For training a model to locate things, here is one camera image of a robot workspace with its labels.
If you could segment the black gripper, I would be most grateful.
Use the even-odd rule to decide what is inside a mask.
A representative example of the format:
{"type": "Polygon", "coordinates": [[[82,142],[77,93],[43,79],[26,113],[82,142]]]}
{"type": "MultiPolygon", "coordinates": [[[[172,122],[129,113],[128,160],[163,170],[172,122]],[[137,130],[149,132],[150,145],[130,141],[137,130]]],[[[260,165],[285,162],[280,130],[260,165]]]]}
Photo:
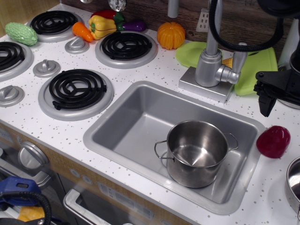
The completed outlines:
{"type": "Polygon", "coordinates": [[[255,75],[254,91],[259,96],[260,113],[269,117],[276,99],[300,104],[300,73],[295,70],[262,71],[255,75]]]}

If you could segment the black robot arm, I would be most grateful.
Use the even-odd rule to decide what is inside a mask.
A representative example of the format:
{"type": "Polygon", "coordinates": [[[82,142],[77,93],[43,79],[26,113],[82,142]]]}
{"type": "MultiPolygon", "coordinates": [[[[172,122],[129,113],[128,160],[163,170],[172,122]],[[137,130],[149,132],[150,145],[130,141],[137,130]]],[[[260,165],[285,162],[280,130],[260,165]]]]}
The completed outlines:
{"type": "MultiPolygon", "coordinates": [[[[277,18],[300,18],[298,0],[260,0],[259,6],[269,15],[277,18]]],[[[254,91],[259,96],[260,112],[268,117],[276,100],[300,105],[300,46],[290,57],[291,68],[286,71],[257,72],[254,91]]]]}

